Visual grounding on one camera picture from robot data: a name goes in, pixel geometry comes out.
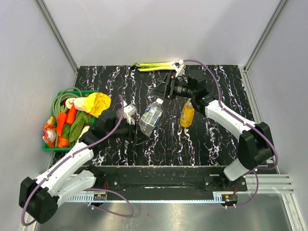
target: gray wall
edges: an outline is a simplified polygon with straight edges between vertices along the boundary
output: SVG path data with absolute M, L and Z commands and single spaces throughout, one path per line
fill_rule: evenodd
M 308 1 L 289 1 L 249 69 L 271 127 L 282 173 L 290 174 L 308 225 Z
M 0 229 L 16 231 L 20 183 L 46 170 L 42 128 L 74 73 L 35 1 L 1 1 L 0 33 Z
M 279 0 L 45 0 L 77 65 L 244 65 Z

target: orange bottle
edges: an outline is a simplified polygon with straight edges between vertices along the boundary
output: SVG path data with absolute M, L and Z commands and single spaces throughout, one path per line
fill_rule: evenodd
M 181 118 L 180 118 L 180 124 L 181 126 L 188 128 L 193 123 L 193 116 L 194 116 L 194 108 L 191 103 L 191 99 L 188 99 L 188 101 L 185 103 Z

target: green crate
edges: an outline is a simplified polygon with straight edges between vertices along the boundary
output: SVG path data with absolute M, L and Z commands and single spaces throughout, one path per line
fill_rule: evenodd
M 93 93 L 93 92 L 98 92 L 98 90 L 82 90 L 82 96 L 85 96 L 85 94 L 87 93 Z M 77 96 L 80 96 L 79 92 L 78 91 L 66 91 L 66 93 L 73 93 Z M 93 119 L 92 119 L 92 124 L 96 121 L 96 117 L 93 116 Z M 49 152 L 68 152 L 70 151 L 72 148 L 50 148 L 45 142 L 43 144 L 43 150 L 44 151 L 49 151 Z

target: white bottle cap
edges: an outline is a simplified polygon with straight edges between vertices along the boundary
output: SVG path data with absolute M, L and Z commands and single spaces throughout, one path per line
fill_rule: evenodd
M 164 100 L 157 98 L 156 102 L 158 102 L 159 104 L 163 104 Z

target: black marble table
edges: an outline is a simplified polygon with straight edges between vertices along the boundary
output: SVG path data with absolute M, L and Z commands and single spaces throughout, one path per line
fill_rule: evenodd
M 249 120 L 253 120 L 248 97 L 238 66 L 211 65 L 218 78 L 224 103 Z M 137 106 L 136 121 L 147 104 L 156 100 L 147 92 L 157 86 L 169 71 L 141 73 L 129 66 L 82 66 L 75 86 L 81 90 L 99 90 L 112 99 L 111 108 L 120 108 L 119 94 L 129 104 Z M 210 74 L 199 65 L 186 66 L 185 75 L 207 79 L 208 91 L 217 96 Z M 154 138 L 140 145 L 125 139 L 109 140 L 100 145 L 97 166 L 212 166 L 228 165 L 236 158 L 237 140 L 223 126 L 196 113 L 190 128 L 179 124 L 181 110 L 187 99 L 165 100 L 164 113 L 154 131 Z M 56 153 L 52 164 L 65 153 Z

